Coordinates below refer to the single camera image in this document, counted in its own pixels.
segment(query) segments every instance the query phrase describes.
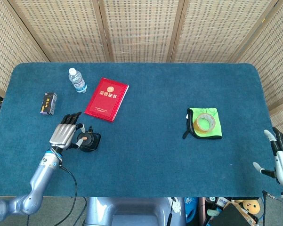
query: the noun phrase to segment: blue felt tablecloth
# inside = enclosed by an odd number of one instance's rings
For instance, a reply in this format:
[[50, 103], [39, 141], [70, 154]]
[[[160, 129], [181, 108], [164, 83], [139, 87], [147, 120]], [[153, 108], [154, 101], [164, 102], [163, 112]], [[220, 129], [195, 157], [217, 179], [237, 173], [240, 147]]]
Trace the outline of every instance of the blue felt tablecloth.
[[[88, 85], [78, 94], [68, 69]], [[12, 74], [0, 113], [0, 195], [30, 191], [29, 181], [67, 113], [84, 111], [100, 80], [129, 84], [113, 123], [83, 114], [78, 122], [102, 135], [92, 153], [67, 150], [63, 163], [81, 196], [261, 196], [280, 186], [253, 161], [274, 167], [263, 130], [271, 122], [259, 75], [250, 64], [30, 63]], [[41, 115], [45, 92], [56, 92], [53, 116]], [[188, 107], [218, 109], [221, 140], [183, 140]], [[58, 169], [45, 195], [74, 194]]]

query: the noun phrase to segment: green microfiber cloth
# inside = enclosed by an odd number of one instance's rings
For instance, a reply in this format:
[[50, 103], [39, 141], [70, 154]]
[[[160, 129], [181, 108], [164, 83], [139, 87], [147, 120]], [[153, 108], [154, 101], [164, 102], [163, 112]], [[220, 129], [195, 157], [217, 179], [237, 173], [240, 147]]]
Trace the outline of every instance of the green microfiber cloth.
[[[215, 127], [212, 131], [207, 133], [199, 133], [197, 130], [194, 129], [194, 121], [197, 117], [202, 113], [208, 113], [213, 116], [215, 119]], [[221, 139], [222, 138], [222, 128], [220, 119], [218, 117], [218, 111], [216, 108], [188, 108], [187, 110], [187, 131], [183, 135], [183, 139], [187, 137], [188, 133], [191, 133], [194, 137], [200, 139]], [[203, 128], [209, 127], [209, 123], [206, 120], [200, 121], [200, 125]]]

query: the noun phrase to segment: gold emblem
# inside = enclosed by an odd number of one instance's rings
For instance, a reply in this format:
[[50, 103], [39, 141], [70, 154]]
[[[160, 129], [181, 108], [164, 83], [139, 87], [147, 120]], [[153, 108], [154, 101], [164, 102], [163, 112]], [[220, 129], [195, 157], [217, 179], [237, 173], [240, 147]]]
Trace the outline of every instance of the gold emblem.
[[108, 91], [109, 93], [112, 93], [112, 92], [114, 91], [114, 87], [113, 87], [113, 86], [109, 86], [109, 87], [107, 88], [107, 91]]

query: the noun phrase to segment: small product box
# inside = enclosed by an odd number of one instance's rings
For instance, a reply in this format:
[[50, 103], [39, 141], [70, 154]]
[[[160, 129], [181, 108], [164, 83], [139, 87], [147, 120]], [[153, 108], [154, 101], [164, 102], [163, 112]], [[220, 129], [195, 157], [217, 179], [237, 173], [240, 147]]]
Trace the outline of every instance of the small product box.
[[57, 95], [55, 93], [45, 93], [40, 113], [53, 115], [56, 101]]

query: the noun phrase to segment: water bottle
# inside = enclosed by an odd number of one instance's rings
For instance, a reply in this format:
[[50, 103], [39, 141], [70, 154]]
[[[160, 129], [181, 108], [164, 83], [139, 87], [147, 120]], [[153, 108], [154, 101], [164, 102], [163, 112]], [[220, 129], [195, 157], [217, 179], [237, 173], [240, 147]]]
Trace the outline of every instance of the water bottle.
[[69, 69], [69, 80], [72, 82], [78, 93], [86, 92], [87, 85], [81, 76], [81, 73], [73, 67]]

